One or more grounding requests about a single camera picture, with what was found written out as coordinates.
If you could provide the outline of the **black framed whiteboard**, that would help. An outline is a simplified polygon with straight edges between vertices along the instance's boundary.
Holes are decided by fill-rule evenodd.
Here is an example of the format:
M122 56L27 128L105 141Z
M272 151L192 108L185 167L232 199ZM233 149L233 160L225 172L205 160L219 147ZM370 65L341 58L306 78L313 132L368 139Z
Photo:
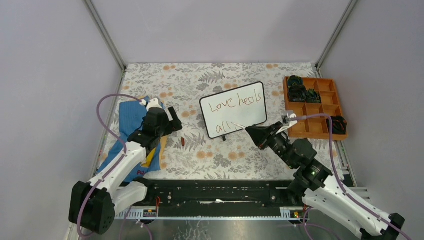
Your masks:
M268 120L265 88L261 81L202 97L199 105L210 139L243 130L232 123L249 127Z

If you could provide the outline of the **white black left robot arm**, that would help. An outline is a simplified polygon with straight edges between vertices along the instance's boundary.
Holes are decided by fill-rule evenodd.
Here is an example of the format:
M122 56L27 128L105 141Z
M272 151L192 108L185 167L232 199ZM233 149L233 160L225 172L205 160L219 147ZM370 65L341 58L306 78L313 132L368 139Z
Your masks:
M144 206L152 204L155 192L143 183L133 181L120 186L137 165L160 153L163 137L182 128L173 107L148 107L141 128L128 137L120 154L88 182L78 181L73 186L68 220L79 228L103 235L116 214L137 202Z

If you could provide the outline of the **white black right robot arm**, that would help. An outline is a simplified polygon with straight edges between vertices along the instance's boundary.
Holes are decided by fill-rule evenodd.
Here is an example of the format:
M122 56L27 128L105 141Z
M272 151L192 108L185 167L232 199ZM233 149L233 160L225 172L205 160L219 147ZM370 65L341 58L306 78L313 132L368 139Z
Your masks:
M296 170L286 193L291 205L304 203L361 240L398 238L404 217L384 212L357 195L315 158L317 152L308 139L290 142L282 128L283 124L277 122L270 126L248 126L245 131L260 150L271 149L288 167Z

